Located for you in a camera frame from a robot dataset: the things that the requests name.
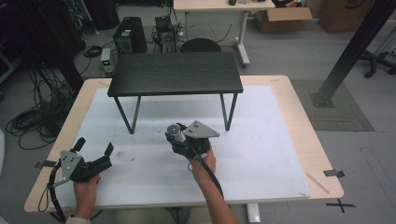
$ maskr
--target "white desk leg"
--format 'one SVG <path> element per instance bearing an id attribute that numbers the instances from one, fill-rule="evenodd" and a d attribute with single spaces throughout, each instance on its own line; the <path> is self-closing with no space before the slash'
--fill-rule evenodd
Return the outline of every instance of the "white desk leg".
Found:
<path id="1" fill-rule="evenodd" d="M 190 14 L 190 12 L 184 13 L 184 24 L 186 25 L 186 28 L 185 28 L 186 42 L 189 40 L 189 14 Z"/>
<path id="2" fill-rule="evenodd" d="M 259 205 L 257 203 L 247 204 L 247 221 L 249 224 L 262 223 L 260 219 Z"/>
<path id="3" fill-rule="evenodd" d="M 239 54 L 242 58 L 242 63 L 244 66 L 250 65 L 250 60 L 248 59 L 247 51 L 244 46 L 244 36 L 245 28 L 247 27 L 248 12 L 244 11 L 242 13 L 241 29 L 239 30 L 239 37 L 236 37 L 236 46 L 238 47 Z"/>

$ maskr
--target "background desk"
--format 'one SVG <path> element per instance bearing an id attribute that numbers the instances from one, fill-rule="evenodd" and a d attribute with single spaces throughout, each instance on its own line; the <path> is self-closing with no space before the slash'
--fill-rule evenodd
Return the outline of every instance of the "background desk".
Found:
<path id="1" fill-rule="evenodd" d="M 264 2 L 252 2 L 248 0 L 246 4 L 240 4 L 236 2 L 235 6 L 230 6 L 228 0 L 213 1 L 213 0 L 175 0 L 174 10 L 185 13 L 185 29 L 186 39 L 189 40 L 189 13 L 196 11 L 242 11 L 241 28 L 239 30 L 239 36 L 236 38 L 236 46 L 241 55 L 244 66 L 250 64 L 248 54 L 244 46 L 244 34 L 247 25 L 248 12 L 267 10 L 274 8 L 275 5 L 272 1 L 267 0 Z"/>
<path id="2" fill-rule="evenodd" d="M 288 127 L 293 146 L 305 173 L 306 182 L 311 190 L 310 199 L 341 198 L 343 189 L 335 176 L 326 177 L 325 170 L 331 170 L 329 160 L 313 130 L 304 109 L 285 76 L 241 77 L 244 85 L 269 85 L 278 102 L 281 114 Z M 81 122 L 84 120 L 92 98 L 97 89 L 108 88 L 111 79 L 89 79 L 70 111 L 64 127 L 49 154 L 49 161 L 57 161 L 60 151 L 73 146 Z M 51 168 L 44 167 L 26 201 L 24 209 L 36 212 L 37 205 L 48 182 Z"/>

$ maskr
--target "black stool seat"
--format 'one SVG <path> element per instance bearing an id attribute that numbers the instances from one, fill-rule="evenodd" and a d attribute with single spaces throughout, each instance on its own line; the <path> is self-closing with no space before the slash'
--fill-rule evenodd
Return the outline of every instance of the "black stool seat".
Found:
<path id="1" fill-rule="evenodd" d="M 184 43 L 180 52 L 221 52 L 221 47 L 213 40 L 195 38 Z"/>

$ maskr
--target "gray floor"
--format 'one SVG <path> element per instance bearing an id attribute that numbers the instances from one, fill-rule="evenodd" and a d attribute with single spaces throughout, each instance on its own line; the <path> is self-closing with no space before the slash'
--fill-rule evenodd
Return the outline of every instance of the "gray floor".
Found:
<path id="1" fill-rule="evenodd" d="M 120 16 L 138 10 L 120 8 Z M 143 21 L 154 20 L 145 14 Z M 145 22 L 146 37 L 149 38 L 152 21 Z M 370 50 L 375 50 L 396 25 L 389 21 L 375 38 Z M 213 24 L 212 33 L 206 24 L 191 28 L 191 34 L 221 39 L 228 30 L 227 22 Z M 233 42 L 238 34 L 238 25 L 233 25 L 227 38 L 220 44 L 224 51 L 235 51 Z M 294 79 L 325 79 L 345 49 L 352 33 L 332 34 L 324 32 L 318 21 L 306 21 L 304 29 L 297 33 L 261 34 L 252 20 L 247 22 L 245 47 L 251 65 L 239 65 L 243 75 L 287 75 Z M 102 46 L 112 40 L 111 31 L 99 35 L 86 33 L 87 45 Z M 148 53 L 153 46 L 149 45 Z M 91 62 L 84 78 L 100 77 L 99 59 Z M 82 71 L 88 60 L 78 55 L 76 67 Z M 363 77 L 369 71 L 367 62 L 357 62 L 345 79 L 345 83 L 375 131 L 369 133 L 317 132 L 332 166 L 346 174 L 340 179 L 345 195 L 342 203 L 354 204 L 345 207 L 342 213 L 337 200 L 311 202 L 263 203 L 260 204 L 262 223 L 396 223 L 396 77 L 387 74 L 380 66 L 370 79 Z M 5 100 L 0 102 L 0 127 L 5 132 L 7 123 L 23 110 L 33 105 L 33 85 L 25 70 L 19 69 L 0 85 Z M 34 151 L 18 147 L 18 138 L 6 133 L 6 158 L 0 175 L 0 217 L 8 223 L 56 223 L 48 214 L 26 213 L 25 200 L 35 183 L 39 170 L 38 161 L 47 158 L 50 146 Z M 41 144 L 37 135 L 29 135 L 23 141 L 26 146 Z M 247 223 L 243 205 L 232 206 L 241 223 Z M 108 223 L 114 211 L 106 211 L 94 223 Z"/>

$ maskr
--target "forearm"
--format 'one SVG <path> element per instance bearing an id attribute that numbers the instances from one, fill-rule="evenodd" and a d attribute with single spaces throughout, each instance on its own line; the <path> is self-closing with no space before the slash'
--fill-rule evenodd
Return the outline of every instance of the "forearm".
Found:
<path id="1" fill-rule="evenodd" d="M 209 209 L 210 218 L 214 224 L 234 224 L 238 219 L 231 211 L 231 208 L 222 198 L 219 190 L 213 181 L 198 182 Z"/>

